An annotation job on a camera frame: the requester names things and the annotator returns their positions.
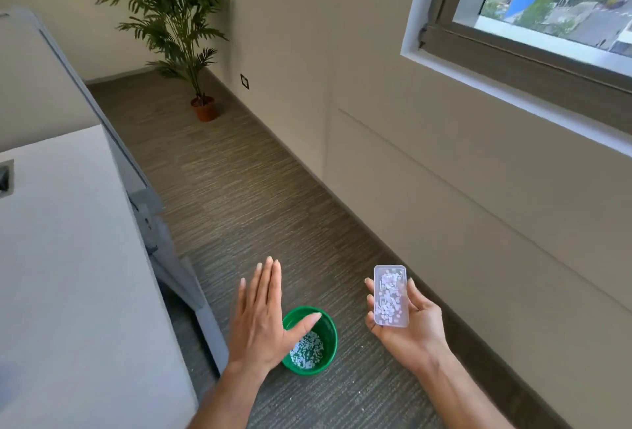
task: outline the terracotta pot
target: terracotta pot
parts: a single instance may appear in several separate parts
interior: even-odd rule
[[[213,121],[217,118],[215,112],[215,98],[204,96],[204,105],[200,105],[200,99],[195,97],[191,100],[191,108],[193,108],[200,121]]]

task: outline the white table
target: white table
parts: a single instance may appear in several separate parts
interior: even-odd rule
[[[102,127],[9,159],[0,428],[183,428],[197,400]]]

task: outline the street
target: street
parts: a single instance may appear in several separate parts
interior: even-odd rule
[[[592,47],[598,47],[605,40],[600,48],[607,50],[631,20],[632,0],[612,10],[595,8],[565,39]]]

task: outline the potted plant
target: potted plant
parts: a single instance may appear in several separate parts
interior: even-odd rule
[[[144,40],[150,50],[162,53],[164,59],[149,61],[147,65],[162,76],[191,83],[195,90],[191,106],[198,118],[215,119],[215,101],[201,90],[199,73],[215,63],[212,57],[217,50],[200,48],[199,43],[214,37],[227,40],[207,22],[208,15],[219,11],[224,0],[97,0],[97,4],[116,5],[122,1],[134,16],[116,28],[133,30],[134,37]]]

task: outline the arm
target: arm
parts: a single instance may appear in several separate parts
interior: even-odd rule
[[[365,280],[373,292],[374,283]],[[407,328],[379,326],[373,315],[374,299],[368,295],[367,326],[386,349],[413,372],[439,416],[451,429],[512,429],[507,419],[474,383],[450,351],[443,329],[441,308],[408,280]]]
[[[283,329],[281,268],[271,257],[257,265],[248,290],[241,278],[228,343],[228,365],[201,403],[188,429],[243,429],[265,376],[320,319],[306,316]]]

